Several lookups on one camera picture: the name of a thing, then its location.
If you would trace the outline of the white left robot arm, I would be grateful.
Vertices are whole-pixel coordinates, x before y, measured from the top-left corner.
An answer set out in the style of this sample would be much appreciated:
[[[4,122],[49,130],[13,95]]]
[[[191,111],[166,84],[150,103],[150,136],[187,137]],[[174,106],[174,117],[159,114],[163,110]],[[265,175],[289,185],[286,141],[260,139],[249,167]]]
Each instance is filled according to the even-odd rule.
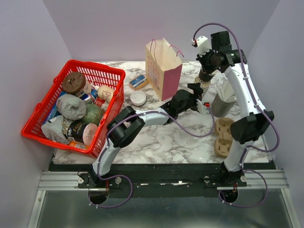
[[[124,108],[107,126],[104,147],[93,163],[89,182],[96,188],[105,183],[105,175],[119,151],[131,144],[144,127],[167,125],[177,122],[179,114],[191,109],[198,111],[197,101],[202,99],[203,89],[200,83],[188,83],[193,92],[180,89],[159,108],[150,111],[139,111],[131,106]]]

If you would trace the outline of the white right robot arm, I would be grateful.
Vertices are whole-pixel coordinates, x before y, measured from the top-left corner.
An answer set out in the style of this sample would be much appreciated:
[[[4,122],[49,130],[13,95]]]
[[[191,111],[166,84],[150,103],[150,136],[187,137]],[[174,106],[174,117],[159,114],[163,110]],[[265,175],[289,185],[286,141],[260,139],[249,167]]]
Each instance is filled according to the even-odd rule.
[[[220,167],[218,180],[224,186],[235,182],[242,175],[242,163],[247,150],[265,133],[274,119],[274,113],[267,111],[259,100],[250,78],[247,59],[242,49],[232,49],[229,33],[214,33],[192,41],[198,49],[196,60],[203,70],[202,81],[211,73],[220,70],[230,82],[240,108],[240,119],[231,125],[232,145],[227,158]]]

